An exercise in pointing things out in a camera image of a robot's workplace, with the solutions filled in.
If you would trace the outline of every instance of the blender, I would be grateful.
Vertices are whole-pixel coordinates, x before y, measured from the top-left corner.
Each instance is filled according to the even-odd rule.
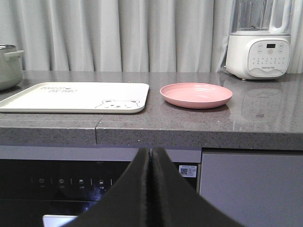
[[[290,59],[292,0],[234,0],[226,69],[241,79],[276,79]]]

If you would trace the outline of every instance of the gray cabinet door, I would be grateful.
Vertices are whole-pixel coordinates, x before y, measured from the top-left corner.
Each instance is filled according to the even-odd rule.
[[[200,194],[248,227],[301,227],[303,155],[203,151]]]

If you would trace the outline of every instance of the dishwasher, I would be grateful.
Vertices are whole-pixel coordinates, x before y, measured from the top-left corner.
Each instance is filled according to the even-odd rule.
[[[137,151],[130,147],[1,145],[1,225],[58,227],[73,219],[102,199]],[[201,150],[168,149],[167,153],[199,193]]]

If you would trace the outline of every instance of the white cutting board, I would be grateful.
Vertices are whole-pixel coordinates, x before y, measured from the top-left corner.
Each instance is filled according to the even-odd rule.
[[[0,112],[137,113],[145,106],[143,83],[46,82],[0,102]]]

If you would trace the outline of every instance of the curtain fold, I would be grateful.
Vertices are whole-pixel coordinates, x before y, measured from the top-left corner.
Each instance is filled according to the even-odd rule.
[[[25,70],[218,72],[232,0],[0,0],[0,44]],[[303,72],[303,3],[294,0],[288,72]]]

